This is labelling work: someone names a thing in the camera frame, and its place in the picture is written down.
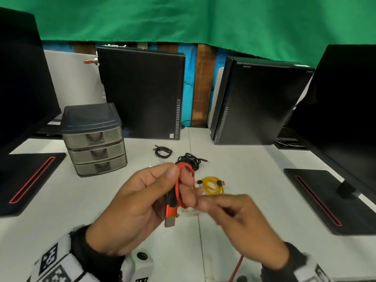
transparent plastic object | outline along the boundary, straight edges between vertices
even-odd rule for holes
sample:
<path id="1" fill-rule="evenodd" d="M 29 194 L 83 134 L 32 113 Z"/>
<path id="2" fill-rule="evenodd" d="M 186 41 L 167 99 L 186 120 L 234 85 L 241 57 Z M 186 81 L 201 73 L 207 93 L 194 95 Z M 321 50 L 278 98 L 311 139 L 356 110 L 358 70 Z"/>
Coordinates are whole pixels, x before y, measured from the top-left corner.
<path id="1" fill-rule="evenodd" d="M 119 141 L 123 138 L 121 127 L 94 133 L 64 134 L 63 139 L 67 148 L 83 148 L 100 146 L 103 144 Z"/>
<path id="2" fill-rule="evenodd" d="M 114 144 L 91 147 L 86 150 L 68 150 L 74 164 L 92 163 L 96 161 L 111 159 L 125 153 L 124 141 Z"/>
<path id="3" fill-rule="evenodd" d="M 76 169 L 78 175 L 85 177 L 111 172 L 120 169 L 126 165 L 127 156 L 126 154 L 123 154 L 119 157 L 110 160 L 104 160 L 88 164 L 74 164 L 74 168 Z"/>

person's right hand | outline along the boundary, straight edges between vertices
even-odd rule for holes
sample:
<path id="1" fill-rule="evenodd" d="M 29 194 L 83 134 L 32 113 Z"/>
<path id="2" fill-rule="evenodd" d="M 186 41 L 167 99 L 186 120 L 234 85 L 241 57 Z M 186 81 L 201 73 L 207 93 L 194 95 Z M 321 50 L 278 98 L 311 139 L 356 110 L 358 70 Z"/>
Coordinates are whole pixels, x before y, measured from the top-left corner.
<path id="1" fill-rule="evenodd" d="M 250 196 L 200 196 L 195 208 L 207 212 L 244 257 L 272 270 L 279 270 L 287 263 L 287 246 Z"/>

pink cord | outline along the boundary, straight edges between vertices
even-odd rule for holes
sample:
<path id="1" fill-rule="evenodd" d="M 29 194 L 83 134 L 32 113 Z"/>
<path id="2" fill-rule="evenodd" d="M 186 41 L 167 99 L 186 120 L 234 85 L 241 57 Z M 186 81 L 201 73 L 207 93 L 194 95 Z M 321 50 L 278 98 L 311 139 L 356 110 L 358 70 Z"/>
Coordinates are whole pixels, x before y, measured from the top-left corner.
<path id="1" fill-rule="evenodd" d="M 240 267 L 240 265 L 241 265 L 241 262 L 243 261 L 243 258 L 244 258 L 244 256 L 241 256 L 241 257 L 240 257 L 240 259 L 239 259 L 239 261 L 238 261 L 238 264 L 236 265 L 235 270 L 234 270 L 234 272 L 232 273 L 229 282 L 232 282 L 232 281 L 234 280 L 235 275 L 236 275 L 236 273 L 238 272 L 239 267 Z"/>

yellow cable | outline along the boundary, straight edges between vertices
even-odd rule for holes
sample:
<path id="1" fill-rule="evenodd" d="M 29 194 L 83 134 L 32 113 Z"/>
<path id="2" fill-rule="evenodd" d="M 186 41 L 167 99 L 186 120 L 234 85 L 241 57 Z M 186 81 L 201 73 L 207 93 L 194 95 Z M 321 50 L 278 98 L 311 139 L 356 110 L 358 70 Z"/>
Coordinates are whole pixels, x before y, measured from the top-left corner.
<path id="1" fill-rule="evenodd" d="M 208 176 L 208 177 L 205 177 L 204 179 L 201 179 L 201 181 L 202 181 L 202 187 L 204 188 L 205 192 L 208 193 L 209 195 L 224 194 L 223 186 L 219 186 L 217 184 L 217 181 L 221 181 L 221 179 L 214 177 L 214 176 Z M 217 188 L 213 188 L 213 187 L 209 186 L 209 184 L 208 184 L 209 182 L 216 185 Z"/>

monitor stand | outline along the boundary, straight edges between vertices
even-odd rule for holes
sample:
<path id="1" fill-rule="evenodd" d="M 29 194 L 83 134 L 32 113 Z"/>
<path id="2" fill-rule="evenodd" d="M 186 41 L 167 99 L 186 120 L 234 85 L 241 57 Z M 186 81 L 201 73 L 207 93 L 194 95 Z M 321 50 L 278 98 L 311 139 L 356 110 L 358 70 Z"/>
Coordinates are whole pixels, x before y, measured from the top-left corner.
<path id="1" fill-rule="evenodd" d="M 376 213 L 346 181 L 326 170 L 284 169 L 285 175 L 334 235 L 376 235 Z"/>
<path id="2" fill-rule="evenodd" d="M 65 153 L 1 156 L 0 217 L 21 214 L 65 157 Z"/>

